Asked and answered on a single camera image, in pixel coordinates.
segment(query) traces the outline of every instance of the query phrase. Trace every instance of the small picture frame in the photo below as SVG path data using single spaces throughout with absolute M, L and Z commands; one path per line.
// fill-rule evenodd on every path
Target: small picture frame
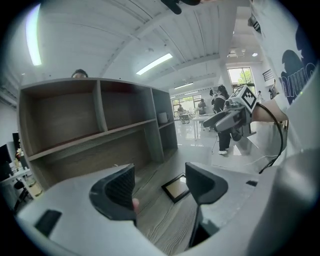
M 174 179 L 162 185 L 161 188 L 174 203 L 180 201 L 190 193 L 187 186 L 186 175 L 184 173 L 181 173 Z

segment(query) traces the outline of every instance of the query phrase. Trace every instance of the window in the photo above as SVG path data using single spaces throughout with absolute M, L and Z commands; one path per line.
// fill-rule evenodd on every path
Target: window
M 249 67 L 229 68 L 228 73 L 233 91 L 237 87 L 248 85 L 249 89 L 254 93 L 254 95 L 257 95 L 251 69 Z
M 190 111 L 190 110 L 193 110 L 198 105 L 198 102 L 200 101 L 201 101 L 201 94 L 172 100 L 174 117 L 175 118 L 179 117 L 178 108 L 180 104 L 184 110 Z

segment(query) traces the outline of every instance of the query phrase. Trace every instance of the black pants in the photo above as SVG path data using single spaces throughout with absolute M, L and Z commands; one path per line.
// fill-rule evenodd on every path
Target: black pants
M 228 131 L 223 131 L 218 133 L 219 136 L 219 150 L 225 151 L 230 146 L 230 133 Z

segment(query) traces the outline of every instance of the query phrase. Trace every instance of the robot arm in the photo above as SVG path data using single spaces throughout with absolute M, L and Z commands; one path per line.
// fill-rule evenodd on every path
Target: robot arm
M 203 127 L 211 127 L 216 132 L 230 130 L 235 141 L 241 136 L 252 135 L 250 123 L 252 113 L 257 104 L 257 97 L 247 85 L 238 88 L 228 100 L 225 101 L 224 110 L 203 122 Z

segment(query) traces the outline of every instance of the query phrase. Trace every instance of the mechanical part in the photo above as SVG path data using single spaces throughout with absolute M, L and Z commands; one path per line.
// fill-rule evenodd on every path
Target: mechanical part
M 203 122 L 203 127 L 211 127 L 216 132 L 229 130 L 232 138 L 239 141 L 241 136 L 251 133 L 252 112 L 257 104 L 257 97 L 247 85 L 239 87 L 224 103 L 224 110 Z

